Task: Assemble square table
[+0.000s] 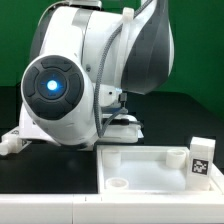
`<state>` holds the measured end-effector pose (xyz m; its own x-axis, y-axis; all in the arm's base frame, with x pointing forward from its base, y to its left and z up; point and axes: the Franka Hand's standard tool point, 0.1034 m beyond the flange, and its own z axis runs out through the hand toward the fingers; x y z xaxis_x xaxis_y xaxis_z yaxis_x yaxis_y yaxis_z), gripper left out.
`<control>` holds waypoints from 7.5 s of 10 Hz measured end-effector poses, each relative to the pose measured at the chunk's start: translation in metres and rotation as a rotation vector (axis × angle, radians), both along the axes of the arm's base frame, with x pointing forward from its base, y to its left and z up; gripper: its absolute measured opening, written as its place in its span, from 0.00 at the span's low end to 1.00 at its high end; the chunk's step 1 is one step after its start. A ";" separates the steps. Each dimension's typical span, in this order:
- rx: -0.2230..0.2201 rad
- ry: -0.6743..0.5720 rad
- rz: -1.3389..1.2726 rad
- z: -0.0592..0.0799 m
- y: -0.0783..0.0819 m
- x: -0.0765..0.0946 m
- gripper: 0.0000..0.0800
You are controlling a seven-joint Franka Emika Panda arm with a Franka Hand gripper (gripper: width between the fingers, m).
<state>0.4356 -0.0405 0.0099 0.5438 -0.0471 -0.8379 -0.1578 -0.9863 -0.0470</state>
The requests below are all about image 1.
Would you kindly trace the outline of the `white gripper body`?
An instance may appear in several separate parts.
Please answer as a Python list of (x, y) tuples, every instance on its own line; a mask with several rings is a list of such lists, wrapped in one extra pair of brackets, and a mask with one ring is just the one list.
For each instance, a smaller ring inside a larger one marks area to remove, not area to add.
[(142, 138), (141, 123), (131, 115), (117, 114), (97, 133), (92, 105), (78, 105), (70, 112), (60, 103), (22, 104), (19, 118), (20, 137), (44, 140), (55, 145), (87, 148), (101, 143), (135, 143)]

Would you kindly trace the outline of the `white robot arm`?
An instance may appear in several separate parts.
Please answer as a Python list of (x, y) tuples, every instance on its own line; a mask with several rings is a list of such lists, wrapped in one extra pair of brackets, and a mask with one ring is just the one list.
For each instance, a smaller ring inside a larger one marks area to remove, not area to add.
[(125, 107), (169, 77), (174, 43), (168, 0), (105, 12), (101, 0), (61, 0), (42, 14), (21, 80), (19, 135), (86, 148), (135, 143), (141, 124)]

